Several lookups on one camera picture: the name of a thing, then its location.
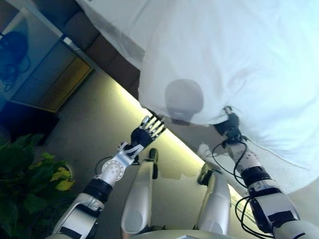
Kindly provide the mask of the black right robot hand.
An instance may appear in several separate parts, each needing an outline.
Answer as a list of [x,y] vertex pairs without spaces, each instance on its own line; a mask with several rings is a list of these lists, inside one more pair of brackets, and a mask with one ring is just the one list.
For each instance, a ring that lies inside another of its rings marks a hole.
[[214,128],[221,136],[225,136],[230,141],[238,140],[242,137],[239,129],[239,118],[230,106],[224,108],[227,120],[214,125]]

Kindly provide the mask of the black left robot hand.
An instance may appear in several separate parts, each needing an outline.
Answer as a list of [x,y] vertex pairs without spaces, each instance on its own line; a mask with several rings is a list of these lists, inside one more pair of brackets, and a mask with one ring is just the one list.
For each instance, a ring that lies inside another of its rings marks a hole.
[[131,134],[131,143],[146,148],[166,130],[164,122],[156,117],[145,116],[140,125]]

